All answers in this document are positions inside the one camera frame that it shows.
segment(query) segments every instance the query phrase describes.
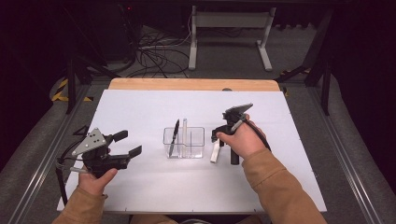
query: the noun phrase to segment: transparent box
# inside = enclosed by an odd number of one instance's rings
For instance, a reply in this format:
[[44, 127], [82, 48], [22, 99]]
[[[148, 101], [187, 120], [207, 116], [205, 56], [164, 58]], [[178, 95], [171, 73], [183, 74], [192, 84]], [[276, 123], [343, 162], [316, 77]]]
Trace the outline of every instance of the transparent box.
[[183, 143], [183, 128], [177, 132], [175, 142], [173, 141], [175, 128], [163, 130], [163, 146], [169, 159], [194, 159], [202, 158], [205, 147], [205, 129], [202, 127], [188, 127], [185, 143]]

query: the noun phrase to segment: white board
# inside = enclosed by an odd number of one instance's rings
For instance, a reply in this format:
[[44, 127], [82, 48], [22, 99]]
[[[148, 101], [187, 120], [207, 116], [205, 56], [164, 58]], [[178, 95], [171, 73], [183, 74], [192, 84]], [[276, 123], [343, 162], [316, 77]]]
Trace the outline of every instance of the white board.
[[[106, 212], [136, 213], [239, 213], [264, 212], [246, 181], [241, 165], [230, 164], [230, 148], [210, 162], [213, 129], [224, 125], [222, 113], [235, 105], [253, 103], [247, 113], [265, 132], [274, 155], [294, 174], [321, 212], [325, 203], [306, 157], [285, 97], [281, 91], [118, 91], [106, 90], [92, 120], [105, 134], [127, 130], [129, 136], [112, 143], [111, 154], [126, 154], [143, 146], [126, 170], [119, 170], [105, 193]], [[163, 129], [177, 119], [190, 127], [205, 128], [204, 157], [167, 159]], [[78, 183], [72, 173], [66, 191]], [[63, 210], [60, 200], [58, 210]]]

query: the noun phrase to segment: metal frame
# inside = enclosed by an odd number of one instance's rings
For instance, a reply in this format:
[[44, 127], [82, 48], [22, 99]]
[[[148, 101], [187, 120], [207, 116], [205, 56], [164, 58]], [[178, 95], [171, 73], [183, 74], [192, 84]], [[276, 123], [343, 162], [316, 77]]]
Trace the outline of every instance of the metal frame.
[[244, 28], [264, 28], [261, 40], [257, 41], [257, 47], [262, 56], [262, 63], [265, 71], [272, 71], [272, 65], [268, 58], [265, 44], [270, 34], [271, 25], [274, 20], [276, 8], [272, 7], [269, 12], [201, 12], [192, 6], [191, 13], [191, 47], [189, 69], [194, 70], [197, 58], [197, 27], [244, 27]]

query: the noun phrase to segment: human hand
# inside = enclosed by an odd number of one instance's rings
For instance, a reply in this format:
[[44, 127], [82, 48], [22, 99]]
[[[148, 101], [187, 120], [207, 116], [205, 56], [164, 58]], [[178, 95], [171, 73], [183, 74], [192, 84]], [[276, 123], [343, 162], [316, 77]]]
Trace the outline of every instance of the human hand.
[[[265, 134], [262, 132], [262, 130], [257, 127], [253, 121], [249, 120], [250, 116], [248, 114], [246, 114], [246, 119], [247, 122], [250, 122], [252, 125], [254, 125], [265, 137]], [[260, 137], [254, 133], [254, 131], [245, 122], [243, 122], [238, 127], [238, 129], [236, 129], [236, 132], [233, 135], [217, 133], [216, 137], [229, 145], [233, 151], [243, 159], [256, 151], [268, 150]]]
[[117, 169], [108, 170], [100, 178], [96, 178], [93, 174], [78, 175], [78, 186], [92, 195], [102, 195], [105, 186], [116, 176]]

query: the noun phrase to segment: tan sleeve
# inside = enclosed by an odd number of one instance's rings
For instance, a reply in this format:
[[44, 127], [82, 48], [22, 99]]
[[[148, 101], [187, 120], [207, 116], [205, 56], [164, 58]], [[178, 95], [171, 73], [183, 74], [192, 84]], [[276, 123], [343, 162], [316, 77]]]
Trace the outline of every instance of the tan sleeve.
[[62, 213], [52, 223], [100, 223], [106, 198], [106, 195], [91, 195], [77, 187]]
[[273, 223], [326, 223], [298, 180], [270, 151], [250, 155], [242, 166]]

